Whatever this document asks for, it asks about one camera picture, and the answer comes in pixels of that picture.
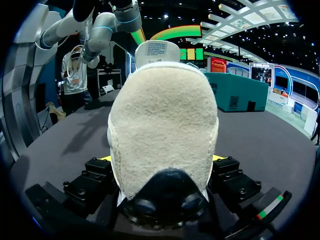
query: white ceiling grid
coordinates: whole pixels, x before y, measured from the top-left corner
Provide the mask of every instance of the white ceiling grid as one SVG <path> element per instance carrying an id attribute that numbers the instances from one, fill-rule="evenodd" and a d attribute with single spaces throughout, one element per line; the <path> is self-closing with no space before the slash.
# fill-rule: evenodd
<path id="1" fill-rule="evenodd" d="M 230 52 L 238 52 L 238 47 L 222 39 L 239 32 L 252 28 L 264 26 L 267 24 L 299 22 L 295 14 L 285 0 L 260 0 L 255 3 L 249 0 L 237 0 L 245 5 L 240 10 L 224 4 L 219 5 L 219 9 L 230 14 L 223 18 L 214 14 L 209 14 L 208 18 L 217 21 L 217 24 L 201 22 L 201 26 L 209 30 L 202 30 L 202 38 L 186 38 L 193 44 L 202 43 L 205 46 L 213 46 L 213 48 L 224 48 Z M 240 54 L 255 62 L 266 63 L 265 60 L 248 51 L 241 51 Z"/>

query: black mount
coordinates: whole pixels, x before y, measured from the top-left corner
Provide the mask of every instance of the black mount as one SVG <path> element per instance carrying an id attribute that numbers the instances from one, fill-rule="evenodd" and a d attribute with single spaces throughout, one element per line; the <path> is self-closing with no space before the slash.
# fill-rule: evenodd
<path id="1" fill-rule="evenodd" d="M 85 218 L 95 213 L 108 195 L 112 197 L 113 206 L 103 228 L 108 234 L 112 233 L 119 213 L 133 224 L 160 230 L 177 229 L 187 222 L 199 220 L 205 211 L 209 211 L 214 219 L 212 227 L 206 231 L 216 239 L 251 239 L 265 229 L 274 233 L 271 222 L 284 209 L 292 194 L 286 191 L 281 195 L 276 188 L 263 194 L 260 192 L 262 183 L 249 178 L 239 166 L 232 157 L 213 162 L 206 188 L 209 202 L 184 171 L 168 168 L 154 175 L 133 199 L 125 198 L 117 207 L 119 188 L 111 163 L 97 158 L 88 161 L 85 170 L 75 180 L 63 183 L 64 193 L 47 182 L 43 187 L 36 184 L 28 188 L 26 194 L 42 216 L 40 226 L 50 234 L 63 231 L 66 225 L 92 225 Z M 220 230 L 215 217 L 214 194 L 219 194 L 228 209 L 239 217 L 237 223 L 225 232 Z"/>

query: green sign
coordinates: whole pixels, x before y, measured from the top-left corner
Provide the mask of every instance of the green sign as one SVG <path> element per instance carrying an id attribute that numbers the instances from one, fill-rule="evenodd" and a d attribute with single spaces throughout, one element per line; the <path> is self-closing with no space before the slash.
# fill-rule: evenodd
<path id="1" fill-rule="evenodd" d="M 204 49 L 196 48 L 195 49 L 195 60 L 203 60 L 204 59 Z"/>
<path id="2" fill-rule="evenodd" d="M 187 49 L 180 49 L 180 59 L 187 60 Z"/>

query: red sign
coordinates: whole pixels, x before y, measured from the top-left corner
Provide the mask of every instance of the red sign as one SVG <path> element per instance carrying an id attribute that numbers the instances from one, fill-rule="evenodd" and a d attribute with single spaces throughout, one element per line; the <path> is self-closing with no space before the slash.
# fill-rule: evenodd
<path id="1" fill-rule="evenodd" d="M 210 57 L 210 70 L 211 73 L 226 73 L 227 60 L 216 57 Z"/>

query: teal booth counter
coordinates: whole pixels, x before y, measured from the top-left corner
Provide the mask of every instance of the teal booth counter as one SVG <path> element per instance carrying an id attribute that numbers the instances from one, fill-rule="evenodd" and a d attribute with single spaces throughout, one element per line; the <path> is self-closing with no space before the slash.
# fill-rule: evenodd
<path id="1" fill-rule="evenodd" d="M 255 112 L 266 108 L 269 85 L 230 73 L 204 72 L 218 108 L 225 112 Z"/>

